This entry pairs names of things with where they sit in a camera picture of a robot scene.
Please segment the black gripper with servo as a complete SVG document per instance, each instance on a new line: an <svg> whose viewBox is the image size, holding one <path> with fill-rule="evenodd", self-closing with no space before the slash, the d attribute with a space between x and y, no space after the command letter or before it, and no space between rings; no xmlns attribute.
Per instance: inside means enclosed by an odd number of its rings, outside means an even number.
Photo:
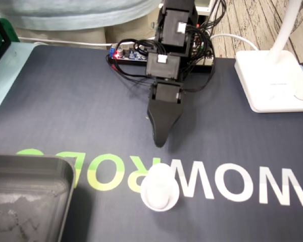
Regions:
<svg viewBox="0 0 303 242"><path fill-rule="evenodd" d="M147 115L157 147L165 145L172 126L183 114L183 85L179 82L156 81L151 85Z"/></svg>

